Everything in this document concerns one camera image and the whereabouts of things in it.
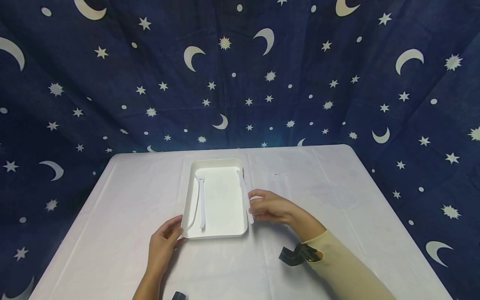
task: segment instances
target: white dot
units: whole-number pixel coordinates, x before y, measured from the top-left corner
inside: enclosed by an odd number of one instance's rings
[[[44,15],[47,16],[47,17],[51,17],[51,16],[52,16],[52,11],[49,10],[48,8],[46,8],[46,7],[42,7],[41,11],[42,11],[42,14],[44,14]]]

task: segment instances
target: hand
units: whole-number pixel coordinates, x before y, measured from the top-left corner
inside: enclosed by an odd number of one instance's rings
[[[249,211],[255,221],[287,224],[302,242],[326,231],[326,228],[308,212],[273,192],[253,190],[248,193],[248,197],[251,199]]]
[[[159,277],[164,275],[173,249],[186,241],[185,238],[177,240],[183,232],[181,220],[181,215],[168,220],[150,238],[146,274]]]

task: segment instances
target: left hand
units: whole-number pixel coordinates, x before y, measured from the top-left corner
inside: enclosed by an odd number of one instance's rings
[[[159,277],[165,274],[173,249],[185,241],[185,238],[178,240],[183,232],[180,227],[182,217],[180,215],[168,220],[152,235],[146,273]]]

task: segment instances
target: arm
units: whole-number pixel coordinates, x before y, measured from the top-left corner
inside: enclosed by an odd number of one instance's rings
[[[272,192],[253,190],[249,197],[255,221],[287,224],[302,243],[321,259],[310,266],[332,287],[340,300],[395,300],[383,283],[317,219]]]

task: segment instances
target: navy blue backdrop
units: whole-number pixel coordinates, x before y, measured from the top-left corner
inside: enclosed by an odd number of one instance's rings
[[[475,0],[2,1],[0,293],[117,153],[344,143],[477,299],[479,30]]]

